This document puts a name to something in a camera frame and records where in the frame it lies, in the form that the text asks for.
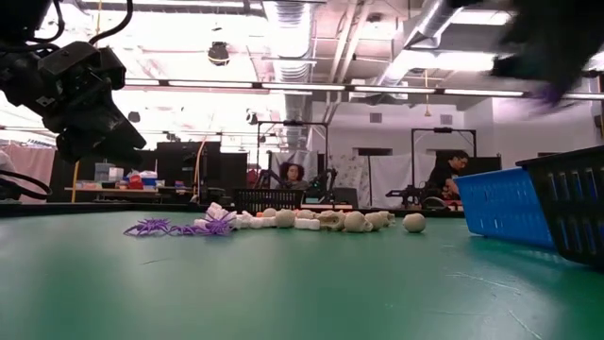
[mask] blue plastic basket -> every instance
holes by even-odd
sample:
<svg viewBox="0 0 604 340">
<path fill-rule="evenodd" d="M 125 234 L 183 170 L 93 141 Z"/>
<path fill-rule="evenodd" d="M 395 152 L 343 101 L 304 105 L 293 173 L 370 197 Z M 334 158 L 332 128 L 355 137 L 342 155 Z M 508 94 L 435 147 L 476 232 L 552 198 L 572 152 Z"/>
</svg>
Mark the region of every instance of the blue plastic basket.
<svg viewBox="0 0 604 340">
<path fill-rule="evenodd" d="M 555 248 L 539 198 L 522 168 L 456 178 L 470 232 Z"/>
</svg>

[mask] person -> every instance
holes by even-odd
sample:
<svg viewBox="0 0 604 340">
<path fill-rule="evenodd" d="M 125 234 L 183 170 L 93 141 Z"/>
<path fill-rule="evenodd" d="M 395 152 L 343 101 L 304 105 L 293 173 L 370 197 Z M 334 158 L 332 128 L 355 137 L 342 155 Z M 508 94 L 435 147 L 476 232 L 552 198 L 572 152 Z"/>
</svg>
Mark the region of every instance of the person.
<svg viewBox="0 0 604 340">
<path fill-rule="evenodd" d="M 442 190 L 444 199 L 460 199 L 460 189 L 455 179 L 468 164 L 469 156 L 465 151 L 451 153 L 446 161 L 436 161 L 428 179 L 428 187 Z"/>
<path fill-rule="evenodd" d="M 12 173 L 17 172 L 14 164 L 12 163 L 12 160 L 10 159 L 10 156 L 3 150 L 0 150 L 0 170 L 9 171 Z M 9 176 L 3 176 L 1 174 L 0 174 L 0 179 L 14 181 L 14 178 L 11 178 Z M 6 187 L 6 186 L 3 186 L 2 184 L 0 184 L 0 200 L 8 199 L 8 198 L 14 199 L 14 200 L 19 200 L 20 196 L 21 196 L 21 193 L 17 189 Z"/>
<path fill-rule="evenodd" d="M 304 167 L 298 164 L 283 163 L 280 167 L 280 177 L 283 184 L 279 184 L 277 189 L 307 190 L 310 185 L 303 180 Z"/>
</svg>

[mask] green table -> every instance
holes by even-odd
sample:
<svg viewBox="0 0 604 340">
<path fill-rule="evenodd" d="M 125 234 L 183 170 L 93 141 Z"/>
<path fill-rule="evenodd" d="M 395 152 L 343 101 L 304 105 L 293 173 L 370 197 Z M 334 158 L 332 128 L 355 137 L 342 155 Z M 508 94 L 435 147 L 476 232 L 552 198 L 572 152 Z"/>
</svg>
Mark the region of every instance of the green table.
<svg viewBox="0 0 604 340">
<path fill-rule="evenodd" d="M 0 339 L 601 339 L 604 275 L 473 237 L 246 230 L 134 239 L 115 212 L 0 219 Z"/>
</svg>

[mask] black plastic basket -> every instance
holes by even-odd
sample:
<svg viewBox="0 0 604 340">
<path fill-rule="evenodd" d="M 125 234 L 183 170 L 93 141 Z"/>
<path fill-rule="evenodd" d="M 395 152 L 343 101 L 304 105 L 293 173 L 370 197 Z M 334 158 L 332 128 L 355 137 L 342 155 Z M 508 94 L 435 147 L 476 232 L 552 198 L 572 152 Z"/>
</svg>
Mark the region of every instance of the black plastic basket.
<svg viewBox="0 0 604 340">
<path fill-rule="evenodd" d="M 261 213 L 268 208 L 300 209 L 304 191 L 272 189 L 235 189 L 233 202 L 238 212 Z"/>
<path fill-rule="evenodd" d="M 604 146 L 520 161 L 567 260 L 604 267 Z"/>
</svg>

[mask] white curtain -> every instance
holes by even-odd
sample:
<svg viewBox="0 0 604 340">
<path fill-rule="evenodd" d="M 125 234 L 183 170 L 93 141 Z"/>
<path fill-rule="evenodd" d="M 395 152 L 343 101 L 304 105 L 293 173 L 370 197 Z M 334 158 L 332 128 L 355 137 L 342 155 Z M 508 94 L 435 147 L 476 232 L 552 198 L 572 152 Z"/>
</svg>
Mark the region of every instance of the white curtain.
<svg viewBox="0 0 604 340">
<path fill-rule="evenodd" d="M 53 162 L 55 161 L 55 149 L 11 144 L 2 146 L 2 150 L 8 154 L 18 173 L 37 179 L 46 185 L 50 184 L 50 177 L 53 172 Z M 24 188 L 36 193 L 42 192 L 37 185 L 29 182 L 15 178 L 9 178 L 9 180 L 13 180 Z M 24 203 L 45 202 L 25 195 L 21 195 L 20 200 Z"/>
<path fill-rule="evenodd" d="M 373 156 L 371 163 L 371 205 L 376 208 L 398 208 L 401 198 L 386 197 L 391 190 L 402 190 L 411 184 L 411 154 Z M 415 187 L 422 187 L 434 168 L 436 157 L 415 154 Z"/>
<path fill-rule="evenodd" d="M 319 155 L 316 151 L 295 151 L 290 153 L 273 153 L 271 160 L 271 170 L 279 175 L 279 166 L 284 162 L 292 164 L 299 164 L 304 167 L 304 178 L 305 181 L 310 181 L 318 175 L 318 161 Z M 277 182 L 271 180 L 271 187 L 277 187 Z"/>
<path fill-rule="evenodd" d="M 369 161 L 357 155 L 329 155 L 329 168 L 338 171 L 334 187 L 355 188 L 359 207 L 369 207 Z"/>
</svg>

